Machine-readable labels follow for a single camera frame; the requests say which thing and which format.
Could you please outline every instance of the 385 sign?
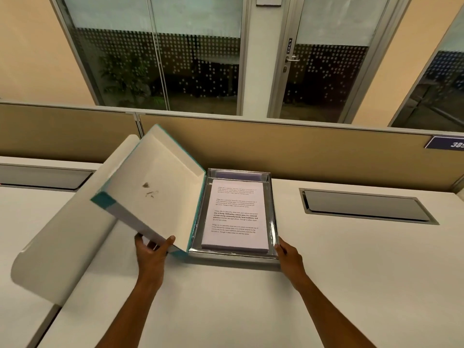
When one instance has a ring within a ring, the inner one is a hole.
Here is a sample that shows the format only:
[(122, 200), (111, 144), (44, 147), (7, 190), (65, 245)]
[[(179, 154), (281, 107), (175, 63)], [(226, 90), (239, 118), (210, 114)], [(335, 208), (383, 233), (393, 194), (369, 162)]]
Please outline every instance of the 385 sign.
[(464, 137), (432, 137), (425, 148), (464, 151)]

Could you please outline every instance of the hand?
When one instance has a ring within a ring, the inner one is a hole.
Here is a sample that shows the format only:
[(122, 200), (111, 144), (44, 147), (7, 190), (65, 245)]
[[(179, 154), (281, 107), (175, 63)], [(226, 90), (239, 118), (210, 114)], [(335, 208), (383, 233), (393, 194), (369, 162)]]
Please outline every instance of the hand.
[(280, 245), (276, 244), (274, 248), (279, 257), (280, 268), (293, 287), (300, 292), (310, 281), (305, 272), (303, 258), (295, 247), (286, 243), (281, 237), (279, 237), (279, 243)]
[(135, 240), (137, 263), (139, 264), (137, 284), (156, 294), (163, 283), (166, 252), (173, 245), (175, 237), (169, 237), (161, 246), (157, 246), (152, 241), (148, 245), (144, 245), (140, 233), (136, 234)]

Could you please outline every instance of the silver box tray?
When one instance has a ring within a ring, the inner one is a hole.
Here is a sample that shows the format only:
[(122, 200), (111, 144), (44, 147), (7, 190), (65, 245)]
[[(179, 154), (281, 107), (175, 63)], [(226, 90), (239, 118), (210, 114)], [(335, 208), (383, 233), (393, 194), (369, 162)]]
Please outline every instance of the silver box tray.
[[(231, 251), (219, 249), (203, 249), (201, 240), (205, 229), (206, 213), (208, 211), (209, 198), (213, 180), (228, 181), (250, 181), (263, 183), (264, 190), (264, 207), (266, 209), (267, 235), (269, 242), (269, 251), (265, 254), (250, 251)], [(209, 260), (224, 260), (228, 262), (240, 263), (268, 263), (279, 264), (274, 245), (278, 244), (278, 233), (276, 226), (276, 216), (274, 212), (274, 200), (272, 198), (272, 184), (270, 173), (251, 172), (238, 170), (224, 170), (209, 168), (206, 173), (203, 195), (200, 201), (200, 210), (192, 236), (191, 246), (188, 250), (189, 257)]]

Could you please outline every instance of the wall sign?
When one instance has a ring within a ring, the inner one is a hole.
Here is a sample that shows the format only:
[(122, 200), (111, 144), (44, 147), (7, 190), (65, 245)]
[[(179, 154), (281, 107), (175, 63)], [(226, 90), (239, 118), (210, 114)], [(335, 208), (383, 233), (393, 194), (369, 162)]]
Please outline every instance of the wall sign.
[(291, 42), (292, 42), (293, 38), (290, 38), (289, 39), (289, 44), (287, 45), (287, 54), (290, 53), (290, 49), (291, 49)]
[(464, 151), (464, 137), (432, 137), (424, 147), (426, 149)]
[(257, 6), (282, 6), (282, 0), (256, 0)]

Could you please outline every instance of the door handle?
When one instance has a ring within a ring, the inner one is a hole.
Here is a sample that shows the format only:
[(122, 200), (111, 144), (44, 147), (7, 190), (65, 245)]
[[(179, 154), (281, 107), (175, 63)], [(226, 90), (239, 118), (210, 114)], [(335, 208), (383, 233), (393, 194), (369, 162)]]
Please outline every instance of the door handle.
[(291, 59), (288, 56), (285, 58), (285, 62), (299, 62), (299, 61), (300, 59), (297, 58), (295, 55), (293, 55)]

